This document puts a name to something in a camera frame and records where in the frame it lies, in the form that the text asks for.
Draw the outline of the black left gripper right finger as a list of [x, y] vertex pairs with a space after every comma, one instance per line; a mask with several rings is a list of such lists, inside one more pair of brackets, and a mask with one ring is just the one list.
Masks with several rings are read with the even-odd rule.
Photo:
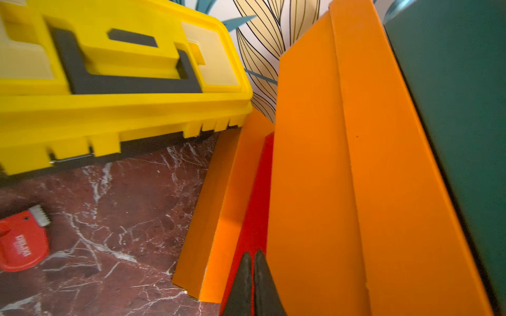
[[262, 250], [254, 256], [254, 313], [256, 316], [287, 315]]

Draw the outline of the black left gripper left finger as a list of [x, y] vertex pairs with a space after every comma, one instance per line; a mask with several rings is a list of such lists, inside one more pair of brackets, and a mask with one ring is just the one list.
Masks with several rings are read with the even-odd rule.
[[239, 267], [222, 316], [250, 316], [252, 306], [252, 258], [246, 252]]

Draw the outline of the red shoebox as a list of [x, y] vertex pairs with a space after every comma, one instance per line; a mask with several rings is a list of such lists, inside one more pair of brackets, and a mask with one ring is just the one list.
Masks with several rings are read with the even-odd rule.
[[225, 305], [233, 288], [233, 282], [239, 269], [242, 255], [249, 253], [253, 258], [258, 250], [263, 251], [263, 253], [267, 252], [273, 152], [274, 134], [271, 133], [265, 138], [262, 148], [245, 218], [242, 222], [241, 232], [223, 294], [220, 315], [224, 314]]

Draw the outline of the green shoebox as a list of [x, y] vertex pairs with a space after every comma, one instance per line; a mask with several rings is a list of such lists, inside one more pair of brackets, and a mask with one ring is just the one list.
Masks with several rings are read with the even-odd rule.
[[505, 2], [395, 1], [383, 25], [505, 314]]

